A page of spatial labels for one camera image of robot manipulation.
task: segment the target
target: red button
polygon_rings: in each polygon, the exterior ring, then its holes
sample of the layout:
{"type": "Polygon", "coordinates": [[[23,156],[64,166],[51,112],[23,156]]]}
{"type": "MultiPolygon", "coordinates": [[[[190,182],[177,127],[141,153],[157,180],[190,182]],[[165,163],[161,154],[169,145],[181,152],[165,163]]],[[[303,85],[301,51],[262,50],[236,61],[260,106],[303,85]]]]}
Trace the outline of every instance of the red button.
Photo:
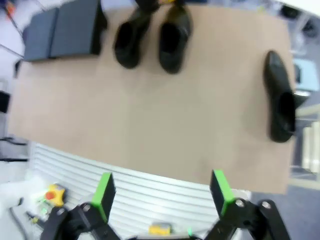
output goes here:
{"type": "Polygon", "coordinates": [[[46,194],[45,194],[45,199],[54,199],[56,196],[56,194],[53,192],[53,191],[48,191],[46,194]]]}

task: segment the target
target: bolt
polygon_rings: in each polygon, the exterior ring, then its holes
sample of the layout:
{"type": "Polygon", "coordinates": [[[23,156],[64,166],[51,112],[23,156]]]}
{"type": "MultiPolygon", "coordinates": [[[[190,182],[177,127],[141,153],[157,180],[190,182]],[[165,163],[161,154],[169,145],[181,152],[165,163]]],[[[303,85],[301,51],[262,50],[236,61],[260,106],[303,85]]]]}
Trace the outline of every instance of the bolt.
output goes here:
{"type": "Polygon", "coordinates": [[[61,215],[61,214],[63,214],[64,212],[65,212],[65,210],[64,210],[63,208],[60,208],[60,209],[56,212],[56,214],[61,215]]]}
{"type": "Polygon", "coordinates": [[[240,199],[238,199],[237,201],[235,201],[235,204],[240,207],[240,208],[243,208],[245,206],[244,202],[241,201],[240,199]]]}
{"type": "Polygon", "coordinates": [[[270,205],[268,202],[266,202],[266,201],[263,201],[263,202],[262,202],[262,206],[263,206],[264,208],[266,208],[266,209],[270,209],[270,208],[271,208],[271,205],[270,205]]]}
{"type": "Polygon", "coordinates": [[[89,209],[90,209],[90,205],[86,204],[83,206],[83,211],[88,212],[89,209]]]}

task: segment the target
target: black shoe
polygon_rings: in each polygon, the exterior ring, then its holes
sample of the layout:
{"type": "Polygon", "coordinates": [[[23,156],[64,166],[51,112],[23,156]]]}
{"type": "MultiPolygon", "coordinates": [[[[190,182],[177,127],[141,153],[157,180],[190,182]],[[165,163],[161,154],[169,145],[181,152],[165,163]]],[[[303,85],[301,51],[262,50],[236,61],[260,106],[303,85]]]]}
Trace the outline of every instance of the black shoe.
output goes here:
{"type": "Polygon", "coordinates": [[[270,104],[270,138],[284,143],[295,132],[296,106],[285,65],[275,51],[265,58],[263,78],[270,104]]]}
{"type": "Polygon", "coordinates": [[[128,21],[122,23],[114,41],[117,61],[127,69],[136,67],[140,61],[140,42],[149,28],[151,14],[137,8],[128,21]]]}
{"type": "Polygon", "coordinates": [[[159,61],[170,74],[179,72],[192,33],[191,15],[182,5],[173,5],[160,29],[159,61]]]}

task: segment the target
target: black box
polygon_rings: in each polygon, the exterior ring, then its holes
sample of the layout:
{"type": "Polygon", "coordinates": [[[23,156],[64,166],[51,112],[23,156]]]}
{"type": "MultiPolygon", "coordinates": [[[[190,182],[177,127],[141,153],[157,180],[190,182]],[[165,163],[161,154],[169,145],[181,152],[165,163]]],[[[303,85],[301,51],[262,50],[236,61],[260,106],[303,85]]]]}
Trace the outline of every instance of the black box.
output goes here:
{"type": "Polygon", "coordinates": [[[59,9],[55,7],[32,17],[27,28],[25,61],[32,62],[49,58],[58,12],[59,9]]]}
{"type": "Polygon", "coordinates": [[[100,0],[75,0],[60,8],[51,57],[98,55],[101,51],[101,33],[107,28],[107,19],[100,0]]]}

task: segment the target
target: shoe opening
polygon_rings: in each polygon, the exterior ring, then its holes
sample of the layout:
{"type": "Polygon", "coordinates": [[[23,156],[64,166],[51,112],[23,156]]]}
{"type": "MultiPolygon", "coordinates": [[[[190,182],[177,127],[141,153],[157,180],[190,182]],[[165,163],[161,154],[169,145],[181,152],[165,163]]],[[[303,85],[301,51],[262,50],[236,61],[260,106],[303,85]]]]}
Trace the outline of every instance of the shoe opening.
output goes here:
{"type": "Polygon", "coordinates": [[[132,25],[129,22],[125,22],[121,25],[116,42],[115,42],[115,49],[121,50],[125,49],[131,42],[133,38],[133,28],[132,25]]]}
{"type": "Polygon", "coordinates": [[[279,120],[284,130],[294,132],[296,129],[295,97],[290,92],[283,93],[278,102],[279,120]]]}
{"type": "Polygon", "coordinates": [[[160,32],[160,49],[162,52],[173,54],[180,41],[180,32],[171,23],[164,23],[160,32]]]}

